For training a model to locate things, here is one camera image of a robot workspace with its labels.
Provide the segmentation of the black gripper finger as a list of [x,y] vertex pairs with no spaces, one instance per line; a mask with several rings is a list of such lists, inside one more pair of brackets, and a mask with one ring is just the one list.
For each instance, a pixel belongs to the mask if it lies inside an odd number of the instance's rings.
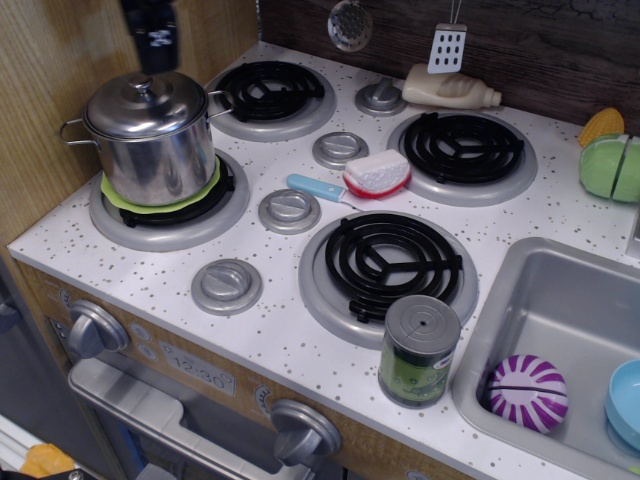
[[179,65],[179,35],[172,1],[121,0],[141,71],[160,74]]

